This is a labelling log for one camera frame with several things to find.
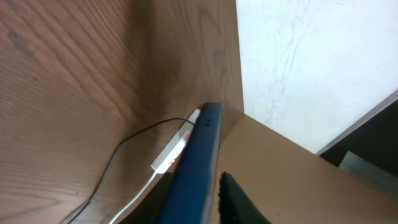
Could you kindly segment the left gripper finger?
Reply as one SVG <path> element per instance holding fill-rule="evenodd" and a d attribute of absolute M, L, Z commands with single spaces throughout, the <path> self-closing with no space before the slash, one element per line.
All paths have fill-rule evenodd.
<path fill-rule="evenodd" d="M 230 173 L 223 172 L 219 184 L 218 212 L 221 224 L 271 224 Z"/>

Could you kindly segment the blue Galaxy smartphone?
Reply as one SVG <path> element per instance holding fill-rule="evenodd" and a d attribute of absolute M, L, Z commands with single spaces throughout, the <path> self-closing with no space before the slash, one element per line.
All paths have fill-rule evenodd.
<path fill-rule="evenodd" d="M 157 223 L 211 223 L 223 122 L 221 103 L 204 103 L 178 161 Z"/>

